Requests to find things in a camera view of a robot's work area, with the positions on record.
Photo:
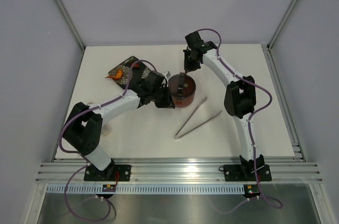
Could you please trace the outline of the toy red sausage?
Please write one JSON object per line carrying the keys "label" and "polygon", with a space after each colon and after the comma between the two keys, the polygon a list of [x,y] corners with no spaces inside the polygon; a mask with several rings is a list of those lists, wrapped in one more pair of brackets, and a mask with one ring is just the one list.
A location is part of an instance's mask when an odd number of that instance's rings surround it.
{"label": "toy red sausage", "polygon": [[135,61],[134,63],[131,63],[130,67],[133,68],[133,69],[139,68],[140,67],[139,62]]}

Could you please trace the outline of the grey transparent lid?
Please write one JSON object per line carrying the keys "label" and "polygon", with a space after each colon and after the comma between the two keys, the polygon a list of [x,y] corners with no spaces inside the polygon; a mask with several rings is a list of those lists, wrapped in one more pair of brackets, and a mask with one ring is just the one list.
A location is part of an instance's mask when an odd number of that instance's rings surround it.
{"label": "grey transparent lid", "polygon": [[197,88],[195,80],[186,73],[173,75],[168,81],[168,86],[171,96],[178,100],[193,96]]}

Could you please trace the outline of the red steel lunch box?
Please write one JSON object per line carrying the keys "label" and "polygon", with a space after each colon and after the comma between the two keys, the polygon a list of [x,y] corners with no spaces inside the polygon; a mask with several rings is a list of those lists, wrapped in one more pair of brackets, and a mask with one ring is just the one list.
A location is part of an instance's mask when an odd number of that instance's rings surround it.
{"label": "red steel lunch box", "polygon": [[168,85],[175,107],[184,108],[193,102],[197,86],[191,76],[185,73],[173,75]]}

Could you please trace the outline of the metal food tongs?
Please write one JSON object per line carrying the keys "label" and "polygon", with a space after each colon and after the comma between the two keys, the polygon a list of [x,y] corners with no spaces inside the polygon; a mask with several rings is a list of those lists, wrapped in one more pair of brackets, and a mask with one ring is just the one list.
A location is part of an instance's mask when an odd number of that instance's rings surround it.
{"label": "metal food tongs", "polygon": [[174,140],[180,140],[183,137],[193,133],[198,130],[202,126],[208,124],[212,120],[216,119],[220,116],[223,111],[221,109],[212,110],[206,112],[208,98],[204,97],[192,110],[192,112],[188,115],[188,117],[184,120],[184,122],[180,125],[177,132],[174,134]]}

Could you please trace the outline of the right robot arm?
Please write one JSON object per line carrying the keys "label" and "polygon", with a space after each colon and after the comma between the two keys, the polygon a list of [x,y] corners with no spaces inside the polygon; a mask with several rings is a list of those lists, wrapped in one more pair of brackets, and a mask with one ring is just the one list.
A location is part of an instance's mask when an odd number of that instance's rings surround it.
{"label": "right robot arm", "polygon": [[187,48],[184,52],[184,70],[186,73],[207,66],[222,81],[226,88],[224,107],[234,119],[239,142],[240,164],[225,165],[225,180],[254,181],[261,168],[264,157],[256,144],[256,134],[252,115],[256,106],[255,80],[252,76],[243,76],[223,58],[219,45],[212,41],[205,42],[194,31],[185,36]]}

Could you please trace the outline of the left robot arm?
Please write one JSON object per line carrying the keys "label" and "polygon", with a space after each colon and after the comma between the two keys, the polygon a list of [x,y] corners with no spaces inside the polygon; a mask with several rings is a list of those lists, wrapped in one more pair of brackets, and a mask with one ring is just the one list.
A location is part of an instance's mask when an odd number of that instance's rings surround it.
{"label": "left robot arm", "polygon": [[167,84],[167,77],[154,70],[133,84],[128,77],[123,93],[114,99],[96,105],[77,103],[67,118],[60,138],[94,165],[100,179],[110,180],[114,176],[114,161],[100,145],[102,127],[114,118],[151,102],[160,109],[175,108]]}

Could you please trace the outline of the black square plate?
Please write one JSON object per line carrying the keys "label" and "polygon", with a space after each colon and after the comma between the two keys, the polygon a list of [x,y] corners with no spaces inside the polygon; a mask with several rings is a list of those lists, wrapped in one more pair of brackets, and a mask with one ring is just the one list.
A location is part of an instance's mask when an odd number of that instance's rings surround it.
{"label": "black square plate", "polygon": [[137,57],[130,56],[125,61],[121,62],[120,64],[118,64],[117,66],[115,66],[113,69],[110,70],[110,71],[117,70],[117,69],[123,70],[124,72],[123,77],[119,80],[113,80],[122,89],[125,89],[128,83],[129,73],[130,73],[130,81],[129,81],[128,89],[131,89],[134,85],[140,84],[142,81],[144,81],[149,75],[149,73],[151,72],[151,69],[147,65],[145,65],[143,62],[139,62],[139,65],[140,65],[139,68],[135,68],[135,69],[132,69],[132,71],[130,71],[131,63],[134,63],[137,60],[138,60]]}

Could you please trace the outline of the clear plastic cutlery case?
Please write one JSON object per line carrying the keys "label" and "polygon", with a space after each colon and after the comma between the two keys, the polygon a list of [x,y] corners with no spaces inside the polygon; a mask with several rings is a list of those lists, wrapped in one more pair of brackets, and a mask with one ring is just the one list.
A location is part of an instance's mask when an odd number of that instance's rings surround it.
{"label": "clear plastic cutlery case", "polygon": [[[94,103],[93,102],[88,102],[86,103],[89,107],[94,107]],[[102,130],[101,130],[101,137],[105,137],[107,136],[109,133],[111,132],[111,127],[106,123],[105,125],[103,125]]]}

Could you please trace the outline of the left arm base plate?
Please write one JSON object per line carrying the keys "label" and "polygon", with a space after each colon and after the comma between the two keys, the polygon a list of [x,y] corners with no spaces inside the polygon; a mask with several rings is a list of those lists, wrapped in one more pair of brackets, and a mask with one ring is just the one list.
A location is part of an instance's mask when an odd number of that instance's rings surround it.
{"label": "left arm base plate", "polygon": [[131,176],[131,165],[110,166],[101,171],[91,165],[85,169],[84,181],[87,182],[128,182]]}

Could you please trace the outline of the left frame post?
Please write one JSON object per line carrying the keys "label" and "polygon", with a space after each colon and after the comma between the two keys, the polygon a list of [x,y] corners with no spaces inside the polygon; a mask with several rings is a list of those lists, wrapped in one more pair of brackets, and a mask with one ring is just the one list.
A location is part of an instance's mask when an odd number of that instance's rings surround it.
{"label": "left frame post", "polygon": [[53,0],[55,3],[61,17],[65,21],[69,31],[71,32],[75,42],[77,43],[78,47],[80,48],[81,52],[84,53],[86,45],[84,44],[84,41],[79,34],[79,31],[77,30],[72,18],[70,17],[64,3],[62,0]]}

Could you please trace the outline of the frame post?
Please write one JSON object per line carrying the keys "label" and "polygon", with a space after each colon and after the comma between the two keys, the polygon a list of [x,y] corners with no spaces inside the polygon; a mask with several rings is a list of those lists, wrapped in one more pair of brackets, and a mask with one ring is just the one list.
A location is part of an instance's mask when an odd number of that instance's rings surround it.
{"label": "frame post", "polygon": [[64,3],[62,0],[53,0],[55,3],[61,17],[65,21],[69,31],[71,32],[75,42],[77,43],[78,47],[80,48],[81,52],[84,53],[86,45],[84,44],[84,41],[79,34],[79,31],[77,30],[72,18],[70,17]]}
{"label": "frame post", "polygon": [[281,18],[276,30],[274,31],[273,36],[271,37],[270,41],[267,44],[268,51],[271,51],[273,49],[274,45],[276,44],[282,32],[284,31],[284,28],[287,26],[290,18],[292,17],[300,1],[301,0],[291,0],[289,2],[288,7],[283,14],[283,17]]}

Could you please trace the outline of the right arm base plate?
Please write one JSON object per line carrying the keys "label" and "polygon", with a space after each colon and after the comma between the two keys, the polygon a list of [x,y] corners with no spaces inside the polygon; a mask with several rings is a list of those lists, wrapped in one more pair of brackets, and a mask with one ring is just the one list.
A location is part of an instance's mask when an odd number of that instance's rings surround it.
{"label": "right arm base plate", "polygon": [[[224,174],[226,182],[256,182],[255,172],[242,170],[240,164],[219,166],[218,170]],[[257,178],[259,182],[272,181],[269,165],[257,169]]]}

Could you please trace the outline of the right frame post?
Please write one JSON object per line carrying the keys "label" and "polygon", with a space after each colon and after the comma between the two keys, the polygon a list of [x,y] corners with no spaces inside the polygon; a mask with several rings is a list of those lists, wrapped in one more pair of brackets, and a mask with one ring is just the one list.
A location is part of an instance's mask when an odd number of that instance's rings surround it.
{"label": "right frame post", "polygon": [[283,17],[281,18],[276,30],[274,31],[273,36],[271,37],[270,41],[267,44],[268,51],[271,51],[273,49],[274,45],[276,44],[282,32],[284,31],[284,28],[287,26],[290,18],[292,17],[300,1],[301,0],[291,0],[289,2],[288,7],[283,14]]}

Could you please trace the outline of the aluminium rail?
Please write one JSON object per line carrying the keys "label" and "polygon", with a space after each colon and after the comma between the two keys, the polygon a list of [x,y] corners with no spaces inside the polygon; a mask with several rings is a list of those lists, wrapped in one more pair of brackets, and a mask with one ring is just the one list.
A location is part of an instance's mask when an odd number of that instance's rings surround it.
{"label": "aluminium rail", "polygon": [[[219,170],[224,164],[238,164],[234,158],[151,158],[116,159],[116,163],[131,165],[131,184],[215,184],[225,181]],[[302,159],[268,159],[272,183],[322,183],[316,163]],[[36,183],[65,183],[85,162],[80,159],[60,159],[42,163]]]}
{"label": "aluminium rail", "polygon": [[287,131],[289,134],[291,144],[293,147],[297,147],[299,149],[299,151],[295,153],[294,159],[300,162],[307,162],[308,161],[307,154],[305,153],[305,149],[300,140],[295,121],[292,117],[291,109],[289,107],[289,104],[288,104],[288,101],[287,101],[287,98],[286,98],[286,95],[283,89],[278,67],[276,65],[276,62],[274,61],[272,52],[268,49],[267,45],[262,44],[261,47],[263,50],[263,54],[266,60],[268,70],[272,78],[273,86],[274,86],[274,89],[277,95],[280,109],[282,111],[285,125],[287,127]]}

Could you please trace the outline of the aluminium front rail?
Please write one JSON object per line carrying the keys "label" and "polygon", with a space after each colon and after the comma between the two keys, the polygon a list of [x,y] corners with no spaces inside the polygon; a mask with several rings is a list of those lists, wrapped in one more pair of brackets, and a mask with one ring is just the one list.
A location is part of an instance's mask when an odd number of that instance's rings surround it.
{"label": "aluminium front rail", "polygon": [[[224,164],[238,164],[234,158],[151,158],[116,159],[116,163],[131,165],[131,184],[215,184],[225,181],[219,170]],[[302,159],[268,159],[272,183],[322,183],[316,163]],[[42,163],[36,183],[65,183],[85,162],[80,159],[60,159]]]}

